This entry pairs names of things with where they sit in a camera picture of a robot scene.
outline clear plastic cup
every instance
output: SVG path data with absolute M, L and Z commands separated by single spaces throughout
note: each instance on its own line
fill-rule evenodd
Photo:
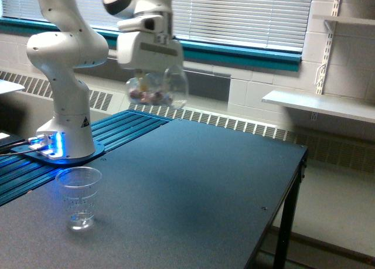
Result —
M 56 176 L 63 196 L 68 228 L 82 231 L 94 225 L 94 209 L 101 172 L 85 166 L 68 168 Z

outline wall vent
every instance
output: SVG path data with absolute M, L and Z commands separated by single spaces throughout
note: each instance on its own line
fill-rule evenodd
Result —
M 271 124 L 268 125 L 190 108 L 176 111 L 168 107 L 130 104 L 129 109 L 152 113 L 161 117 L 183 118 L 185 120 L 225 127 L 230 130 L 243 131 L 263 137 L 306 145 L 309 147 L 309 159 L 344 166 L 357 171 L 375 173 L 375 148 L 361 146 L 360 143 L 358 145 L 348 144 L 346 142 L 339 142 L 336 139 L 283 130 Z
M 11 81 L 24 86 L 25 89 L 22 92 L 26 94 L 53 99 L 51 85 L 47 80 L 10 73 L 8 71 L 0 71 L 0 80 Z M 112 97 L 113 94 L 111 93 L 90 90 L 90 108 L 107 111 Z

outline wall shelf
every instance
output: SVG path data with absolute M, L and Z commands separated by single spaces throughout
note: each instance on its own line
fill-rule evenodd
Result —
M 296 90 L 273 90 L 263 102 L 305 111 L 375 123 L 375 104 L 349 99 L 306 93 Z
M 343 24 L 352 25 L 365 25 L 365 26 L 375 26 L 375 20 L 362 19 L 362 18 L 352 18 L 352 17 L 342 17 L 342 16 L 327 16 L 327 15 L 313 15 L 314 19 L 322 19 L 329 22 L 338 22 Z
M 0 80 L 0 94 L 14 92 L 25 89 L 20 84 L 11 83 L 10 81 Z

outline window sill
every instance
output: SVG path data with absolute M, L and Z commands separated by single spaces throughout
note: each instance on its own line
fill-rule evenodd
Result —
M 0 18 L 0 30 L 33 35 L 42 31 L 56 31 L 58 28 L 48 22 L 30 21 L 12 18 Z M 96 29 L 103 35 L 109 46 L 116 46 L 118 32 Z M 301 54 L 276 52 L 270 50 L 248 49 L 242 47 L 213 45 L 180 40 L 185 59 L 201 63 L 219 63 L 225 66 L 250 66 L 276 70 L 298 71 Z

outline window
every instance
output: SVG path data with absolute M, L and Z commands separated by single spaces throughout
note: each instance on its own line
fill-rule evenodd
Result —
M 3 16 L 44 21 L 38 0 L 2 0 Z M 117 30 L 101 0 L 77 0 L 95 28 Z M 173 0 L 179 39 L 302 52 L 311 0 Z
M 187 40 L 302 52 L 311 0 L 174 0 Z

